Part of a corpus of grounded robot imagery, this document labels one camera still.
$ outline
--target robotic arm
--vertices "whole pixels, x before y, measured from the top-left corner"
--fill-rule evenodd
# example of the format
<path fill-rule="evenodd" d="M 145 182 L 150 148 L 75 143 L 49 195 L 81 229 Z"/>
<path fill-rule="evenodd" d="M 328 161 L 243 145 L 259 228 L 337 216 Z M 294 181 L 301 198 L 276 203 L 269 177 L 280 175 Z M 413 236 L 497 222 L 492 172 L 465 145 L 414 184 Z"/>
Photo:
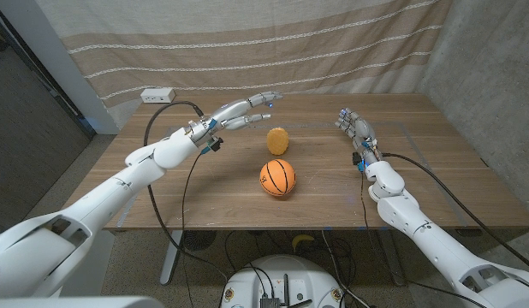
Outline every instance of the robotic arm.
<path fill-rule="evenodd" d="M 428 218 L 401 176 L 383 160 L 366 120 L 346 108 L 336 125 L 352 139 L 360 171 L 374 182 L 369 194 L 377 202 L 378 214 L 413 240 L 458 294 L 485 307 L 529 307 L 529 272 L 478 258 Z"/>
<path fill-rule="evenodd" d="M 86 256 L 95 235 L 142 188 L 161 178 L 199 147 L 217 151 L 215 133 L 244 128 L 270 115 L 246 115 L 272 106 L 278 92 L 265 92 L 225 104 L 210 117 L 191 121 L 168 138 L 126 158 L 127 167 L 64 210 L 21 222 L 0 234 L 0 298 L 51 296 Z"/>

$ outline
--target electrical outlet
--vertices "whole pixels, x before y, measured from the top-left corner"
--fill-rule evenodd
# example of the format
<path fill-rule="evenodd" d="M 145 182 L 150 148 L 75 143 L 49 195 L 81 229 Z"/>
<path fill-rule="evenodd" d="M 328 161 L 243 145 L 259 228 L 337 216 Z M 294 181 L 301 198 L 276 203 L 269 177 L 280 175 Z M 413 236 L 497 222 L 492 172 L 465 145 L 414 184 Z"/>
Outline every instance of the electrical outlet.
<path fill-rule="evenodd" d="M 145 89 L 141 93 L 143 103 L 171 103 L 174 97 L 173 88 Z"/>

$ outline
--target metal table leg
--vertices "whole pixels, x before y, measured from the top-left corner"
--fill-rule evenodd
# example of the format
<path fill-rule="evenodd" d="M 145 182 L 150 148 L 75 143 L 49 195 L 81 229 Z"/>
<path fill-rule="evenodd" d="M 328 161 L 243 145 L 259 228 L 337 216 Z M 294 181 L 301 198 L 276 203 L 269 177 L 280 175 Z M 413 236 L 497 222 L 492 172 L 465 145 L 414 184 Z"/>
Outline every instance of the metal table leg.
<path fill-rule="evenodd" d="M 390 230 L 377 231 L 378 238 L 380 239 L 381 246 L 383 247 L 384 255 L 386 257 L 386 263 L 390 270 L 398 273 L 394 275 L 390 273 L 392 282 L 398 287 L 405 286 L 405 279 L 403 278 L 403 271 L 401 270 L 400 259 L 398 253 L 395 250 L 394 240 L 392 239 L 392 233 Z"/>
<path fill-rule="evenodd" d="M 174 230 L 171 232 L 171 237 L 176 243 L 181 244 L 182 231 Z M 173 244 L 169 243 L 168 251 L 165 254 L 165 260 L 163 261 L 162 274 L 160 275 L 160 284 L 163 286 L 169 285 L 171 278 L 173 278 L 173 271 L 177 265 L 177 259 L 179 258 L 179 252 Z"/>

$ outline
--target striped curtain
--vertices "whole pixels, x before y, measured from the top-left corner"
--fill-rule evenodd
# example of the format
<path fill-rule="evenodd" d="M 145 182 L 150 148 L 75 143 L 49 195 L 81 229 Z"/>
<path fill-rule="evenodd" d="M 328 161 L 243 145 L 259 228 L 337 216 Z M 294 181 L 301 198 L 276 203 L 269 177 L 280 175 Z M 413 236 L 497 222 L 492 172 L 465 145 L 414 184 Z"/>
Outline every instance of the striped curtain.
<path fill-rule="evenodd" d="M 451 0 L 37 0 L 111 108 L 142 89 L 413 92 Z"/>

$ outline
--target white stripe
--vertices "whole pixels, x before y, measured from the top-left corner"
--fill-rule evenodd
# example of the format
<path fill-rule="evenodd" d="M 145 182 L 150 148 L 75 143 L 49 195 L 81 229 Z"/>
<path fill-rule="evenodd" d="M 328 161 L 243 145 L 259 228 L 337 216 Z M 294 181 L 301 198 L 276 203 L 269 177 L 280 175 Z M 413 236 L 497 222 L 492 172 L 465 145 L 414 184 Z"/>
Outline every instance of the white stripe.
<path fill-rule="evenodd" d="M 212 44 L 185 44 L 185 45 L 92 44 L 92 45 L 88 45 L 88 46 L 75 48 L 73 50 L 69 50 L 68 53 L 69 54 L 75 54 L 77 52 L 82 52 L 82 51 L 86 51 L 86 50 L 106 49 L 106 48 L 122 48 L 122 49 L 133 49 L 133 50 L 140 50 L 140 49 L 173 50 L 173 49 L 230 47 L 230 46 L 242 46 L 242 45 L 250 45 L 250 44 L 270 43 L 270 42 L 277 42 L 277 41 L 283 41 L 283 40 L 288 40 L 288 39 L 300 39 L 300 38 L 306 38 L 306 37 L 310 37 L 310 36 L 317 35 L 317 34 L 329 33 L 329 32 L 336 31 L 336 30 L 342 30 L 342 29 L 346 29 L 346 28 L 349 28 L 349 27 L 357 27 L 357 26 L 368 25 L 368 24 L 371 24 L 371 23 L 374 23 L 374 22 L 377 22 L 377 21 L 382 21 L 382 20 L 388 19 L 390 17 L 396 16 L 396 15 L 398 15 L 401 12 L 404 12 L 406 10 L 417 9 L 417 8 L 420 8 L 420 7 L 431 5 L 431 4 L 436 3 L 438 1 L 439 0 L 431 0 L 431 1 L 426 1 L 426 2 L 423 2 L 423 3 L 417 3 L 417 4 L 408 5 L 407 7 L 403 8 L 403 9 L 399 9 L 396 12 L 393 12 L 393 13 L 390 13 L 390 14 L 386 14 L 386 15 L 383 15 L 383 16 L 380 16 L 380 17 L 377 17 L 377 18 L 373 18 L 373 19 L 370 19 L 370 20 L 366 20 L 366 21 L 357 21 L 357 22 L 353 22 L 353 23 L 349 23 L 349 24 L 345 24 L 345 25 L 341 25 L 341 26 L 337 26 L 337 27 L 330 27 L 330 28 L 326 28 L 326 29 L 322 29 L 322 30 L 318 30 L 318 31 L 314 31 L 314 32 L 300 33 L 300 34 L 288 35 L 288 36 L 283 36 L 283 37 L 278 37 L 278 38 L 255 39 L 255 40 L 242 41 L 242 42 L 212 43 Z"/>
<path fill-rule="evenodd" d="M 364 50 L 364 49 L 367 49 L 367 48 L 371 48 L 372 46 L 375 46 L 377 44 L 381 44 L 381 43 L 384 43 L 384 42 L 388 42 L 388 41 L 391 41 L 391 40 L 406 39 L 406 38 L 409 38 L 409 37 L 411 37 L 411 36 L 413 36 L 415 34 L 421 33 L 421 32 L 426 31 L 426 30 L 436 30 L 436 29 L 441 29 L 441 28 L 442 28 L 442 26 L 424 27 L 424 28 L 421 28 L 421 29 L 413 32 L 413 33 L 403 34 L 403 35 L 390 37 L 390 38 L 383 38 L 383 39 L 378 40 L 377 42 L 374 42 L 374 43 L 371 43 L 371 44 L 368 44 L 368 45 L 365 45 L 365 46 L 360 46 L 360 47 L 357 47 L 357 48 L 354 48 L 354 49 L 351 49 L 351 50 L 331 52 L 331 53 L 324 54 L 324 55 L 309 56 L 309 57 L 304 57 L 304 58 L 299 58 L 299 59 L 294 59 L 294 60 L 287 60 L 287 61 L 280 61 L 280 62 L 262 63 L 262 64 L 254 64 L 254 65 L 244 65 L 244 66 L 237 66 L 237 67 L 222 67 L 222 68 L 110 68 L 110 69 L 102 70 L 102 71 L 94 73 L 94 74 L 86 75 L 86 76 L 84 76 L 84 78 L 91 79 L 93 77 L 97 77 L 97 76 L 100 76 L 102 74 L 120 72 L 120 71 L 130 71 L 130 70 L 146 71 L 146 72 L 211 72 L 211 71 L 224 71 L 224 70 L 249 69 L 249 68 L 265 68 L 265 67 L 271 67 L 271 66 L 276 66 L 276 65 L 284 65 L 284 64 L 290 64 L 290 63 L 297 63 L 297 62 L 315 60 L 315 59 L 325 58 L 325 57 L 328 57 L 328 56 L 342 56 L 342 55 L 346 55 L 348 53 L 352 53 L 352 52 L 355 52 L 355 51 L 360 51 L 360 50 Z"/>
<path fill-rule="evenodd" d="M 266 88 L 266 87 L 271 87 L 271 86 L 293 85 L 293 84 L 297 84 L 297 83 L 312 82 L 312 81 L 326 80 L 326 79 L 329 79 L 329 78 L 340 77 L 340 76 L 343 76 L 343 75 L 346 75 L 346 74 L 351 74 L 351 73 L 357 72 L 357 71 L 359 71 L 361 69 L 365 69 L 365 68 L 379 68 L 379 67 L 387 66 L 387 65 L 390 65 L 390 64 L 392 64 L 394 62 L 405 60 L 405 59 L 409 58 L 410 56 L 428 56 L 430 54 L 431 54 L 431 51 L 427 51 L 427 52 L 412 52 L 412 53 L 410 53 L 410 54 L 408 54 L 406 56 L 398 57 L 398 58 L 396 58 L 396 59 L 394 59 L 392 61 L 388 61 L 388 62 L 384 62 L 384 63 L 376 63 L 376 64 L 364 65 L 362 67 L 358 67 L 358 68 L 349 70 L 347 72 L 331 74 L 331 75 L 327 75 L 327 76 L 323 76 L 323 77 L 308 78 L 308 79 L 304 79 L 304 80 L 282 81 L 282 82 L 276 82 L 276 83 L 264 84 L 264 85 L 256 85 L 256 86 L 189 86 L 189 87 L 174 87 L 174 89 L 175 90 L 187 90 L 187 91 L 246 90 L 246 89 Z M 118 91 L 118 92 L 111 93 L 111 94 L 109 94 L 107 96 L 102 97 L 101 99 L 105 100 L 105 99 L 108 99 L 108 98 L 112 98 L 112 97 L 114 97 L 114 96 L 116 96 L 118 94 L 127 93 L 127 92 L 131 92 L 131 91 L 142 90 L 142 89 L 146 89 L 146 88 L 150 88 L 150 87 L 160 87 L 160 86 L 138 86 L 138 87 L 135 87 L 135 88 L 121 90 L 121 91 Z"/>

